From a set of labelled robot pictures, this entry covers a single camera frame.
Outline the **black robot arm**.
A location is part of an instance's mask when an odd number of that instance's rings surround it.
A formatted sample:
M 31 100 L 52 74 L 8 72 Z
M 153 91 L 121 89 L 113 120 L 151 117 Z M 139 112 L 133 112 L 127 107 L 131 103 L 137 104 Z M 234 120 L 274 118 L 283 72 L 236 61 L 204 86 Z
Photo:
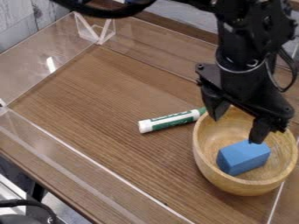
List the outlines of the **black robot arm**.
M 284 49 L 298 23 L 288 0 L 175 0 L 214 14 L 219 45 L 212 64 L 199 64 L 202 100 L 219 120 L 231 106 L 254 116 L 248 141 L 262 144 L 272 132 L 284 132 L 295 110 L 283 93 L 295 84 L 298 68 Z M 290 66 L 292 79 L 282 86 L 276 60 Z

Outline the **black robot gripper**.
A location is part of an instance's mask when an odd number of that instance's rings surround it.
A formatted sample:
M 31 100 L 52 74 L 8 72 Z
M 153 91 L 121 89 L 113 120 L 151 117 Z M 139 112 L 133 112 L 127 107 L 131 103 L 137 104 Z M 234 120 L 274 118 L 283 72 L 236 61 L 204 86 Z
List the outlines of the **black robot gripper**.
M 254 116 L 248 141 L 262 144 L 271 132 L 286 131 L 295 109 L 283 97 L 292 83 L 286 87 L 276 84 L 276 56 L 255 62 L 238 67 L 232 61 L 218 59 L 215 64 L 199 63 L 195 72 L 210 117 L 218 121 L 230 106 L 238 107 Z

